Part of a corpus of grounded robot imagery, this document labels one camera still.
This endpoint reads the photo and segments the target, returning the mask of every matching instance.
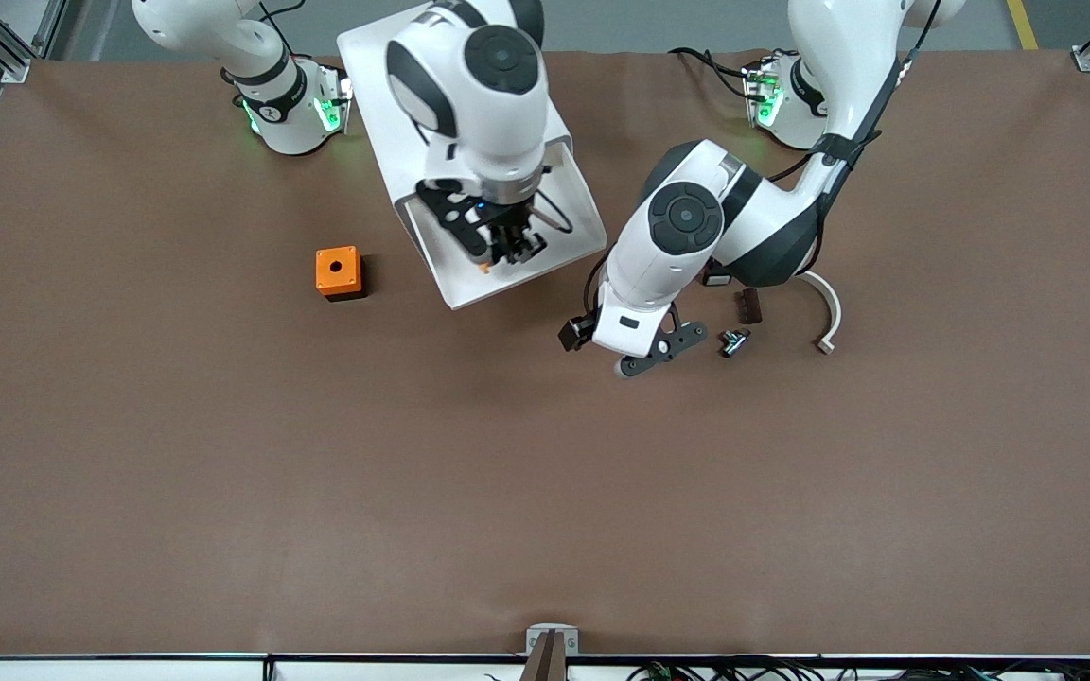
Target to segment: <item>orange cube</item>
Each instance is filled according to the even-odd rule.
[[[318,251],[314,270],[317,289],[327,301],[355,301],[368,294],[364,289],[363,258],[355,246]]]

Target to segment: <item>orange box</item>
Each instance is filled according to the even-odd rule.
[[[368,294],[364,289],[364,262],[355,246],[318,251],[314,270],[317,289],[327,301],[354,301]]]

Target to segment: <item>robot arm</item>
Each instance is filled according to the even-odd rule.
[[[528,224],[548,172],[543,34],[541,0],[437,0],[386,48],[390,92],[425,133],[415,193],[475,263],[545,247]]]
[[[258,0],[133,0],[155,42],[223,63],[255,132],[281,154],[305,154],[342,127],[350,92],[334,69],[284,50],[271,26],[244,19]]]
[[[791,0],[792,33],[828,108],[826,132],[796,189],[778,189],[710,141],[671,149],[650,173],[639,208],[600,272],[597,309],[571,319],[559,333],[562,344],[579,349],[592,340],[649,357],[671,301],[710,255],[749,288],[784,283],[808,268],[823,217],[877,134],[903,66],[895,57],[899,26],[921,1]],[[707,239],[704,223],[686,221],[697,212],[698,195],[714,199],[706,215],[718,228]]]

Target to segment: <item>yellow floor stripe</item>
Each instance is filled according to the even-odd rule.
[[[1007,11],[1012,12],[1012,23],[1016,25],[1016,35],[1020,36],[1020,47],[1037,50],[1037,36],[1033,35],[1033,25],[1029,23],[1024,0],[1007,0]]]

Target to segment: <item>brown tabletop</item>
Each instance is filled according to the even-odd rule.
[[[614,236],[658,156],[797,158],[674,56],[550,53]],[[633,380],[580,263],[450,312],[362,131],[247,132],[209,63],[0,104],[0,654],[1090,654],[1090,75],[925,53],[818,270]],[[329,305],[316,248],[372,255]],[[688,319],[735,323],[693,285]]]

